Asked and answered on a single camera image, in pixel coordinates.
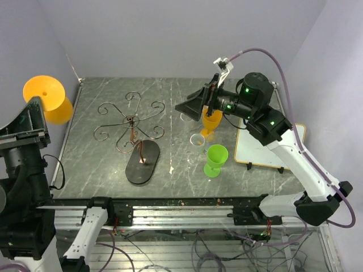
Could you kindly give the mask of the clear wine glass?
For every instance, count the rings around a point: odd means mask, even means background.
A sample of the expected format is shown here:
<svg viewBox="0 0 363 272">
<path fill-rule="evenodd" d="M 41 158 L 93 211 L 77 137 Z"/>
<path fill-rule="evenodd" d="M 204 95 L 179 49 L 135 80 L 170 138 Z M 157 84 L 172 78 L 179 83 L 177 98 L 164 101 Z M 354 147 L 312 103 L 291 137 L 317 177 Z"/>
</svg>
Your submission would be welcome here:
<svg viewBox="0 0 363 272">
<path fill-rule="evenodd" d="M 204 156 L 205 138 L 201 134 L 193 134 L 189 139 L 187 163 L 196 165 Z"/>
<path fill-rule="evenodd" d="M 186 130 L 186 131 L 191 131 L 196 126 L 196 121 L 193 120 L 192 118 L 188 117 L 184 113 L 180 114 L 180 120 L 181 120 L 181 122 L 183 124 L 183 129 Z"/>
<path fill-rule="evenodd" d="M 210 133 L 207 135 L 207 137 L 205 138 L 205 142 L 206 142 L 206 145 L 207 146 L 211 146 L 211 145 L 221 145 L 222 144 L 222 138 L 221 136 L 216 133 L 216 132 L 213 132 L 213 133 Z"/>
</svg>

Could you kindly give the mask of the orange plastic wine glass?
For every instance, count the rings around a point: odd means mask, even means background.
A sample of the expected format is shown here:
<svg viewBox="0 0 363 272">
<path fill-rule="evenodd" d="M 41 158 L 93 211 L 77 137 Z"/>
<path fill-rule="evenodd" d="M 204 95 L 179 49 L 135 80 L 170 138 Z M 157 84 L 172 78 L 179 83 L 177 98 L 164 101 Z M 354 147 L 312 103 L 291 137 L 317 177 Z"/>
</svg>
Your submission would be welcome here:
<svg viewBox="0 0 363 272">
<path fill-rule="evenodd" d="M 207 116 L 207 109 L 204 109 L 202 112 L 202 124 L 203 129 L 200 131 L 200 134 L 207 138 L 209 134 L 214 132 L 214 129 L 218 127 L 222 119 L 222 112 L 220 110 L 215 110 L 211 116 Z"/>
</svg>

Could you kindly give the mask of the green plastic wine glass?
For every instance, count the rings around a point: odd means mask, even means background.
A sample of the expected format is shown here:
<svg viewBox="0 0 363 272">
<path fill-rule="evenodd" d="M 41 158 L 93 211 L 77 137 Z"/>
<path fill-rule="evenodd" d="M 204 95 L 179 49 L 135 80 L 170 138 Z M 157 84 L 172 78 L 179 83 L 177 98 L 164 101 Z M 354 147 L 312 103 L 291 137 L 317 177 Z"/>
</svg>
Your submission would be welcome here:
<svg viewBox="0 0 363 272">
<path fill-rule="evenodd" d="M 204 166 L 204 173 L 210 177 L 217 177 L 223 165 L 229 157 L 227 148 L 221 144 L 211 145 L 206 153 L 207 162 Z"/>
</svg>

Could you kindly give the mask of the clear wine glass front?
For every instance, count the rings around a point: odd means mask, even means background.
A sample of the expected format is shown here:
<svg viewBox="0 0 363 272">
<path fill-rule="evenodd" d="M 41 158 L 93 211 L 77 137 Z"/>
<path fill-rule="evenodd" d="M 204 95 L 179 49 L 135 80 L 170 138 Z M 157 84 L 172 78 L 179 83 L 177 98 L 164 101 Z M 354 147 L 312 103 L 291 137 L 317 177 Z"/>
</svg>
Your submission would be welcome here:
<svg viewBox="0 0 363 272">
<path fill-rule="evenodd" d="M 221 136 L 216 133 L 216 132 L 213 132 L 213 133 L 210 133 L 207 135 L 207 137 L 205 138 L 205 142 L 206 142 L 206 145 L 207 146 L 211 146 L 211 145 L 221 145 L 222 144 L 222 138 Z"/>
</svg>

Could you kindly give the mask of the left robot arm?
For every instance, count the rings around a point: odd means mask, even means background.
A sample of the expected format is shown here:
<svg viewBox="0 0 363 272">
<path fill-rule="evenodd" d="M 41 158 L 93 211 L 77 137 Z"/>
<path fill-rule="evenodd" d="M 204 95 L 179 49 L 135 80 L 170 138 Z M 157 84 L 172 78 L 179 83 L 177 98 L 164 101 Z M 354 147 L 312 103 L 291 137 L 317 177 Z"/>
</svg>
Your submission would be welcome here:
<svg viewBox="0 0 363 272">
<path fill-rule="evenodd" d="M 40 97 L 33 97 L 1 128 L 1 271 L 90 271 L 89 257 L 104 225 L 116 217 L 109 197 L 94 197 L 75 240 L 57 254 L 55 209 L 40 150 L 50 143 Z"/>
</svg>

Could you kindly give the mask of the metal wine glass rack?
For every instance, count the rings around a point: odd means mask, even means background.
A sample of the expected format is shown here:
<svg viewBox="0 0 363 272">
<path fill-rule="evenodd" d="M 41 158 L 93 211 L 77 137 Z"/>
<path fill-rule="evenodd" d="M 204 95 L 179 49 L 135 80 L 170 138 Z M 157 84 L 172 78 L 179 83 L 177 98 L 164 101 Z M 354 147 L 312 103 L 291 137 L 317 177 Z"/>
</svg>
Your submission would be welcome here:
<svg viewBox="0 0 363 272">
<path fill-rule="evenodd" d="M 159 156 L 160 147 L 155 142 L 162 138 L 165 134 L 165 129 L 162 126 L 155 126 L 153 132 L 156 136 L 151 137 L 140 128 L 142 121 L 149 120 L 164 112 L 165 104 L 162 101 L 154 101 L 151 103 L 151 108 L 156 109 L 157 112 L 147 116 L 139 117 L 138 109 L 141 104 L 142 96 L 139 92 L 131 91 L 125 95 L 125 100 L 132 101 L 137 98 L 137 106 L 133 114 L 123 113 L 114 103 L 104 102 L 98 106 L 98 113 L 100 115 L 108 114 L 108 106 L 114 107 L 122 116 L 122 121 L 118 124 L 106 124 L 96 127 L 93 131 L 93 138 L 102 142 L 109 138 L 106 128 L 121 126 L 125 130 L 115 143 L 116 150 L 122 154 L 130 153 L 130 158 L 125 167 L 126 179 L 135 186 L 145 185 L 152 177 Z"/>
</svg>

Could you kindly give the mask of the small whiteboard yellow frame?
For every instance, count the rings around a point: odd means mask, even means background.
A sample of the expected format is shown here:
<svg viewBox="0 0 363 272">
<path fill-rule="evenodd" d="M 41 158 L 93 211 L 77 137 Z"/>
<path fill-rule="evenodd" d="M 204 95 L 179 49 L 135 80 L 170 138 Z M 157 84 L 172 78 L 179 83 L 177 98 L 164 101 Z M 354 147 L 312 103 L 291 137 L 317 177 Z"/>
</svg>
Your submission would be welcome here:
<svg viewBox="0 0 363 272">
<path fill-rule="evenodd" d="M 266 146 L 248 130 L 240 130 L 235 148 L 235 161 L 248 166 L 257 165 L 276 169 L 289 169 L 297 177 L 306 172 L 309 162 L 305 158 L 303 135 L 294 124 L 281 135 L 280 140 Z"/>
</svg>

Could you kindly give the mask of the aluminium rail front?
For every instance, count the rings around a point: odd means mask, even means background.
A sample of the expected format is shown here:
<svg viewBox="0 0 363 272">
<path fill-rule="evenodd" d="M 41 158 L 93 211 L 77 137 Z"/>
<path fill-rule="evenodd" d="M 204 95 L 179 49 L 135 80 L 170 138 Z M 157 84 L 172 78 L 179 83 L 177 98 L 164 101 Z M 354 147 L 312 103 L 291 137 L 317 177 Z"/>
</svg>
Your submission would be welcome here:
<svg viewBox="0 0 363 272">
<path fill-rule="evenodd" d="M 122 230 L 264 228 L 267 217 L 258 211 L 260 197 L 246 198 L 114 198 L 115 216 Z M 86 218 L 90 199 L 56 199 L 56 227 L 76 230 Z M 274 216 L 273 228 L 303 228 L 292 216 Z"/>
</svg>

